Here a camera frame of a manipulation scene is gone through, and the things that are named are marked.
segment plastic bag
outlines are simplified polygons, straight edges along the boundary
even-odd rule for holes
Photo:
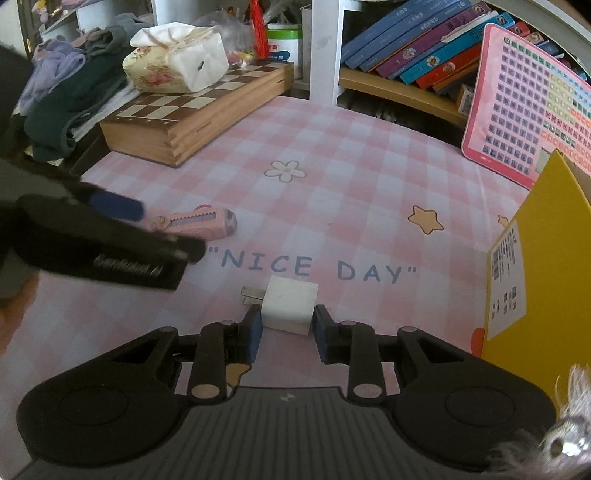
[[[228,63],[245,67],[255,60],[252,27],[240,22],[224,10],[213,12],[195,20],[196,27],[213,27],[220,34]]]

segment purple cloth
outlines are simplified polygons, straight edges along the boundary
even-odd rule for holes
[[[20,114],[28,115],[39,100],[60,82],[74,75],[85,62],[86,57],[82,50],[58,38],[39,45],[33,55],[33,75],[18,102]]]

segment flower print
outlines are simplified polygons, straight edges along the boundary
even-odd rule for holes
[[[151,73],[150,75],[146,75],[145,77],[142,77],[142,80],[145,82],[146,85],[154,87],[156,85],[162,85],[164,83],[173,82],[174,75],[172,75],[170,72],[163,70],[160,72]]]
[[[281,180],[283,183],[289,183],[291,182],[291,179],[293,177],[298,177],[302,179],[306,176],[305,172],[298,170],[299,166],[300,162],[295,160],[291,160],[287,163],[283,163],[281,161],[274,161],[271,163],[271,167],[273,168],[267,170],[265,172],[265,176],[279,177],[279,180]]]

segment barcode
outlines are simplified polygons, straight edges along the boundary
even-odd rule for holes
[[[498,251],[498,249],[495,250],[495,253],[492,256],[492,276],[493,276],[494,280],[499,278],[499,251]]]

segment white shelf frame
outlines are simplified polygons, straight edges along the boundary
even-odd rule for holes
[[[343,16],[346,10],[361,11],[370,2],[316,0],[312,8],[310,100],[335,105],[339,87]],[[548,0],[492,0],[489,3],[514,14],[576,56],[591,72],[591,33]]]

